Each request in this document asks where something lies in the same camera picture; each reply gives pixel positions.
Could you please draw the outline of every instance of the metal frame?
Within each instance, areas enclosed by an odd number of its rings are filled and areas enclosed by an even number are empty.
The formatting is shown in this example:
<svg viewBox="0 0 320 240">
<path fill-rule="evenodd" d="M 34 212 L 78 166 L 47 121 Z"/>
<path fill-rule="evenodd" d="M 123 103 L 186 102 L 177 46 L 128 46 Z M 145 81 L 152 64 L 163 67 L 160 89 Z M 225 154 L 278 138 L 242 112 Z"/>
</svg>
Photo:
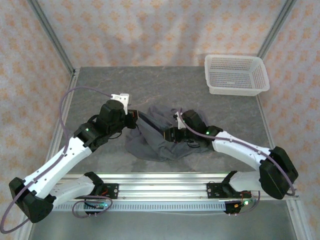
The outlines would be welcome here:
<svg viewBox="0 0 320 240">
<path fill-rule="evenodd" d="M 66 174 L 59 183 L 77 179 L 83 174 Z M 208 201 L 207 183 L 221 183 L 227 173 L 102 173 L 105 183 L 119 184 L 119 201 Z M 284 200 L 295 200 L 297 196 L 286 196 Z M 236 198 L 212 199 L 233 201 Z M 264 191 L 261 200 L 274 200 Z"/>
<path fill-rule="evenodd" d="M 55 31 L 53 30 L 51 24 L 49 23 L 44 11 L 41 9 L 38 0 L 27 0 L 30 4 L 32 10 L 34 11 L 36 17 L 40 21 L 43 30 L 47 34 L 48 38 L 51 40 L 54 48 L 56 49 L 57 53 L 59 54 L 63 64 L 65 65 L 66 69 L 69 71 L 70 74 L 73 74 L 74 67 L 72 66 L 64 48 L 62 47 Z"/>
<path fill-rule="evenodd" d="M 304 205 L 301 200 L 287 200 L 286 201 L 293 228 L 298 240 L 312 240 L 316 239 L 312 236 L 310 230 Z"/>
<path fill-rule="evenodd" d="M 278 35 L 278 32 L 280 31 L 281 27 L 285 23 L 289 13 L 291 12 L 292 8 L 294 7 L 296 1 L 297 0 L 287 0 L 284 3 L 277 19 L 275 20 L 273 26 L 271 27 L 268 35 L 265 38 L 262 46 L 260 47 L 260 50 L 257 54 L 257 57 L 263 59 L 266 56 L 268 50 L 270 49 L 270 46 L 274 42 L 276 36 Z"/>
</svg>

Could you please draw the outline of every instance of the black joint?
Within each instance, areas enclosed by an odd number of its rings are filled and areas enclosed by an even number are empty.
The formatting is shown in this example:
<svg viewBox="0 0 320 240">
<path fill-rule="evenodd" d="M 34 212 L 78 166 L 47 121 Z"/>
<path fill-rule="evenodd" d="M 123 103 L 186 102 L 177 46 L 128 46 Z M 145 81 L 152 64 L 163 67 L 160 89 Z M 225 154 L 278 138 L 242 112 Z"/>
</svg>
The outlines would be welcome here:
<svg viewBox="0 0 320 240">
<path fill-rule="evenodd" d="M 12 198 L 14 199 L 24 187 L 22 179 L 14 178 L 9 183 Z M 32 223 L 37 223 L 48 216 L 54 207 L 53 202 L 56 199 L 55 196 L 50 194 L 45 199 L 41 199 L 36 197 L 36 194 L 35 191 L 30 192 L 26 189 L 15 202 Z"/>
<path fill-rule="evenodd" d="M 231 171 L 221 183 L 209 182 L 206 184 L 206 192 L 209 199 L 241 199 L 241 198 L 251 198 L 251 192 L 246 191 L 246 193 L 242 193 L 239 191 L 235 191 L 231 185 L 229 184 L 233 175 L 235 175 L 237 171 Z"/>
<path fill-rule="evenodd" d="M 270 150 L 269 156 L 279 164 L 292 183 L 298 178 L 299 174 L 284 149 L 276 146 L 273 150 Z M 260 163 L 259 181 L 262 189 L 275 199 L 283 199 L 290 189 L 289 183 L 268 158 L 260 161 Z"/>
<path fill-rule="evenodd" d="M 103 196 L 109 197 L 111 199 L 118 198 L 119 184 L 117 183 L 104 183 L 104 181 L 93 171 L 84 174 L 86 177 L 90 178 L 94 184 L 94 188 L 90 193 L 91 196 Z"/>
<path fill-rule="evenodd" d="M 206 133 L 208 133 L 208 136 L 215 137 L 218 135 L 218 133 L 223 132 L 224 130 L 217 126 L 208 126 Z"/>
<path fill-rule="evenodd" d="M 138 111 L 128 110 L 128 114 L 125 115 L 124 125 L 128 129 L 135 129 L 137 120 L 138 120 Z"/>
<path fill-rule="evenodd" d="M 236 201 L 236 202 L 224 202 L 225 204 L 225 213 L 226 214 L 238 214 L 241 211 L 241 201 Z"/>
<path fill-rule="evenodd" d="M 207 126 L 201 117 L 194 110 L 185 111 L 182 114 L 182 119 L 185 124 L 200 134 L 204 134 L 207 130 Z"/>
</svg>

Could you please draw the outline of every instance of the gray surface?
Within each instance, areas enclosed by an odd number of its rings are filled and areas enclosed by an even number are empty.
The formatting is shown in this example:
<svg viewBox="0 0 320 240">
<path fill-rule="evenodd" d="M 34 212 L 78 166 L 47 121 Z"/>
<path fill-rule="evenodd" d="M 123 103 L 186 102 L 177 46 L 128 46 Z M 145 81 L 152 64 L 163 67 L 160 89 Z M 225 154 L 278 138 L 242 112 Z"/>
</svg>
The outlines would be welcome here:
<svg viewBox="0 0 320 240">
<path fill-rule="evenodd" d="M 77 86 L 100 88 L 110 93 L 129 93 L 130 109 L 146 112 L 151 104 L 202 110 L 208 122 L 252 144 L 269 145 L 257 99 L 249 96 L 212 95 L 204 67 L 83 67 Z M 77 90 L 66 126 L 74 132 L 89 117 L 98 114 L 108 99 L 88 90 Z M 125 138 L 110 140 L 76 165 L 72 173 L 156 173 L 252 171 L 248 165 L 222 153 L 195 153 L 176 161 L 137 159 L 125 150 Z"/>
<path fill-rule="evenodd" d="M 237 217 L 157 212 L 107 212 L 79 219 L 52 212 L 32 227 L 29 240 L 295 240 L 285 201 L 262 201 Z"/>
</svg>

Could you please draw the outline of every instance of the gray tabletop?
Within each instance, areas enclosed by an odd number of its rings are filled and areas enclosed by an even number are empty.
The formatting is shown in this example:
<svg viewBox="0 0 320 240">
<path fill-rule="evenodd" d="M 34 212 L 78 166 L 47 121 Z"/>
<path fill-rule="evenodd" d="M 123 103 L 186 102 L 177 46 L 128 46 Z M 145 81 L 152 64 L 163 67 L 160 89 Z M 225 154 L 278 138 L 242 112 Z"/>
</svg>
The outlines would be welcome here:
<svg viewBox="0 0 320 240">
<path fill-rule="evenodd" d="M 256 97 L 212 95 L 204 67 L 83 67 L 77 86 L 99 88 L 109 94 L 128 93 L 130 109 L 146 112 L 150 105 L 202 110 L 210 125 L 233 136 L 268 147 L 268 138 Z M 66 126 L 74 132 L 108 99 L 88 90 L 74 92 Z M 138 159 L 125 149 L 125 137 L 110 140 L 77 164 L 72 173 L 159 173 L 252 171 L 248 165 L 218 152 L 193 153 L 178 160 L 156 162 Z"/>
</svg>

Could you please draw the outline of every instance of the white connector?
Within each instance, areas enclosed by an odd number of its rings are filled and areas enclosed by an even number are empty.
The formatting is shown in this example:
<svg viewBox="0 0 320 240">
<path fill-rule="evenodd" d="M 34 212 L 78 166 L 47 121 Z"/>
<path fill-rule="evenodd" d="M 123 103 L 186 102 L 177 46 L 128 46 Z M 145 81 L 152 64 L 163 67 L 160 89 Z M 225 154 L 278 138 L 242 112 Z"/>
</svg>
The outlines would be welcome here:
<svg viewBox="0 0 320 240">
<path fill-rule="evenodd" d="M 119 101 L 120 103 L 123 104 L 125 115 L 127 115 L 130 95 L 128 93 L 120 93 L 120 95 L 111 94 L 111 96 L 112 96 L 111 97 L 112 100 Z"/>
<path fill-rule="evenodd" d="M 180 119 L 180 117 L 179 117 L 179 112 L 177 111 L 177 112 L 175 113 L 175 115 L 177 115 L 176 120 L 178 121 L 178 129 L 185 129 L 186 126 L 185 126 L 184 123 L 181 121 L 181 119 Z"/>
</svg>

